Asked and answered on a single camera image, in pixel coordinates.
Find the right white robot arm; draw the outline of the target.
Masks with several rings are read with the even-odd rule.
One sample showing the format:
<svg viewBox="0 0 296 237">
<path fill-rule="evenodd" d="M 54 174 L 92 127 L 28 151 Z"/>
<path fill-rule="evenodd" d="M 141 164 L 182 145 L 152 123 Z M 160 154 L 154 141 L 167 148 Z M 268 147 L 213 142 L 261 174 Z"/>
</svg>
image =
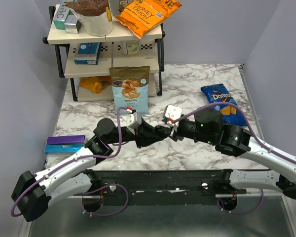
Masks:
<svg viewBox="0 0 296 237">
<path fill-rule="evenodd" d="M 217 181 L 220 192 L 269 189 L 296 200 L 296 156 L 271 146 L 251 131 L 224 124 L 221 113 L 213 108 L 203 109 L 193 116 L 193 121 L 188 120 L 181 108 L 172 105 L 163 114 L 174 139 L 182 137 L 208 143 L 222 154 L 245 158 L 266 167 L 265 170 L 233 170 L 229 177 Z"/>
</svg>

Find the black marbled charging case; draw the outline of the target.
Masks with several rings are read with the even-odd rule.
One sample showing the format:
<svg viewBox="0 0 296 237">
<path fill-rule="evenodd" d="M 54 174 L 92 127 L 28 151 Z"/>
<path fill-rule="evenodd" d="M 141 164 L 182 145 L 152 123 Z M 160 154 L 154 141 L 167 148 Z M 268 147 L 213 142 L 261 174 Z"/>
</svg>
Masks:
<svg viewBox="0 0 296 237">
<path fill-rule="evenodd" d="M 169 134 L 169 128 L 161 125 L 157 125 L 154 128 L 154 132 L 160 137 L 167 137 Z"/>
</svg>

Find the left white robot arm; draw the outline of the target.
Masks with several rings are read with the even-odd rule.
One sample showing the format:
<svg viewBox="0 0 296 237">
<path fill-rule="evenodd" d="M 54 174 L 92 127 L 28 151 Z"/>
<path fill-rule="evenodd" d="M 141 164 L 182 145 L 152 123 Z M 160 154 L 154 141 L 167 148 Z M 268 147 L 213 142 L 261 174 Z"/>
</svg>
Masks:
<svg viewBox="0 0 296 237">
<path fill-rule="evenodd" d="M 22 173 L 11 198 L 12 217 L 23 216 L 27 222 L 39 218 L 52 204 L 67 197 L 99 194 L 104 199 L 106 189 L 115 192 L 126 188 L 115 182 L 105 184 L 91 170 L 102 160 L 115 158 L 124 142 L 136 142 L 138 148 L 147 147 L 168 137 L 170 128 L 151 126 L 142 118 L 128 116 L 127 126 L 115 124 L 111 119 L 100 120 L 94 136 L 76 153 L 62 162 L 32 174 Z"/>
</svg>

